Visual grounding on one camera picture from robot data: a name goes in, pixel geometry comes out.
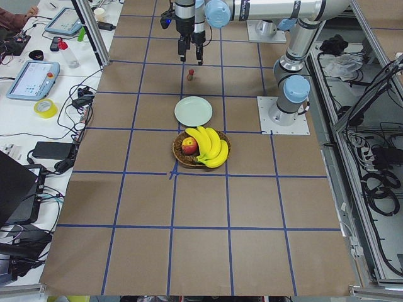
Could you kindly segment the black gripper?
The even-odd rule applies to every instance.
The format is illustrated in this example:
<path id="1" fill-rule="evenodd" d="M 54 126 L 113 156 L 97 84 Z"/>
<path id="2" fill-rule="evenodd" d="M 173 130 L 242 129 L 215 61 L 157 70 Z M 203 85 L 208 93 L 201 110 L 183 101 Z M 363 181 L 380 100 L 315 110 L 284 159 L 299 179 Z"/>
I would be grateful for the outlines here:
<path id="1" fill-rule="evenodd" d="M 203 65 L 203 44 L 205 43 L 205 31 L 193 32 L 192 43 L 196 47 L 196 59 L 198 65 Z"/>
<path id="2" fill-rule="evenodd" d="M 180 55 L 180 61 L 185 62 L 186 52 L 190 49 L 192 27 L 179 27 L 177 28 L 177 31 L 180 34 L 180 38 L 178 40 L 178 55 Z"/>

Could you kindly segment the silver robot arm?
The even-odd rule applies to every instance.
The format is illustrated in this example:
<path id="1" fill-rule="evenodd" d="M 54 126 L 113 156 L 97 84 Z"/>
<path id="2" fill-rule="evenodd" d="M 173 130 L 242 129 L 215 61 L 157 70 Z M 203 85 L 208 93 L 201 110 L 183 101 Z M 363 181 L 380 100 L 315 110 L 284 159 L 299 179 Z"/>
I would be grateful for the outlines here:
<path id="1" fill-rule="evenodd" d="M 203 65 L 203 45 L 206 41 L 204 7 L 204 0 L 195 1 L 195 27 L 191 36 L 191 42 L 195 46 L 198 65 Z"/>
<path id="2" fill-rule="evenodd" d="M 285 54 L 275 64 L 279 87 L 278 99 L 268 111 L 269 118 L 280 126 L 292 125 L 310 92 L 308 80 L 299 75 L 312 45 L 321 32 L 323 22 L 335 18 L 349 1 L 171 1 L 161 15 L 160 24 L 166 29 L 172 22 L 180 34 L 178 55 L 186 60 L 191 45 L 196 47 L 198 64 L 203 63 L 205 25 L 222 28 L 231 21 L 294 20 L 290 42 Z"/>

